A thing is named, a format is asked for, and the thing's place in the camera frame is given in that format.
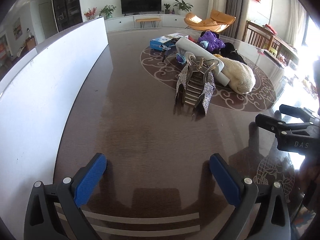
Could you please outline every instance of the gray curtain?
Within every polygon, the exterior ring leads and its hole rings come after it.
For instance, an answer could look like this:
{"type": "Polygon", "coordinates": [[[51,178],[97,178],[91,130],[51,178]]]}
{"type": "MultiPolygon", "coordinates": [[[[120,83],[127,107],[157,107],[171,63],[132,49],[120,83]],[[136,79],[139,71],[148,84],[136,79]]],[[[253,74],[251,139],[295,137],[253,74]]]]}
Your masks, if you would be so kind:
{"type": "Polygon", "coordinates": [[[239,30],[241,11],[243,9],[242,5],[243,5],[243,0],[227,0],[226,14],[236,17],[236,20],[232,25],[230,25],[225,31],[221,33],[222,35],[225,35],[234,39],[236,38],[239,30]]]}

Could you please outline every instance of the small bottle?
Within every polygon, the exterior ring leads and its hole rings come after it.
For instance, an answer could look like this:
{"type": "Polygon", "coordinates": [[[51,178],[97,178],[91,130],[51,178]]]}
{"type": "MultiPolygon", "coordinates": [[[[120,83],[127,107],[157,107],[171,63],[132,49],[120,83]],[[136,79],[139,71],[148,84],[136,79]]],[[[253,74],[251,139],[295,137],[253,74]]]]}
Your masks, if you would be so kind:
{"type": "Polygon", "coordinates": [[[32,32],[27,28],[27,39],[32,37],[32,32]]]}

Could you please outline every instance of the flower pot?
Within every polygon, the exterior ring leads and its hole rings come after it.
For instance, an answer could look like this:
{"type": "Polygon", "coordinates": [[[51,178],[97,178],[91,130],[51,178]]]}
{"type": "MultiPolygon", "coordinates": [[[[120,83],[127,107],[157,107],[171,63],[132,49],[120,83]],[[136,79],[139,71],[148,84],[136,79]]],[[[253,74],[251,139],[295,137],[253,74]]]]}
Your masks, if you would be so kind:
{"type": "Polygon", "coordinates": [[[184,15],[184,16],[186,16],[186,14],[188,13],[188,11],[181,10],[181,9],[179,9],[178,12],[180,15],[184,15]]]}

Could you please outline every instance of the red flowers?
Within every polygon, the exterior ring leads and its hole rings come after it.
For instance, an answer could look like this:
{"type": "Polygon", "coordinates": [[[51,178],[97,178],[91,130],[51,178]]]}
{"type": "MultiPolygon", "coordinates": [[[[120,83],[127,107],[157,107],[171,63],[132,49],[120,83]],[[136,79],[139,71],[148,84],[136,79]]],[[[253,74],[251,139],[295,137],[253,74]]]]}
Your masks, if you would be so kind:
{"type": "Polygon", "coordinates": [[[93,18],[94,14],[96,13],[97,8],[94,7],[92,10],[89,9],[89,11],[84,13],[84,16],[89,17],[89,18],[93,18]]]}

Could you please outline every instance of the orange lounge chair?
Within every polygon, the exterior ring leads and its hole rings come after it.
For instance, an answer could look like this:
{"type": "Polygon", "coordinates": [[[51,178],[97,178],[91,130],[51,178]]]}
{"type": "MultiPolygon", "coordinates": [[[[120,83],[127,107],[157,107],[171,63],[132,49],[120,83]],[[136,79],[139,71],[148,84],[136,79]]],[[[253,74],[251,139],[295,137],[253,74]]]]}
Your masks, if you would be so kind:
{"type": "Polygon", "coordinates": [[[188,13],[184,18],[185,23],[197,31],[222,32],[236,20],[234,16],[212,10],[210,18],[202,20],[193,13],[188,13]]]}

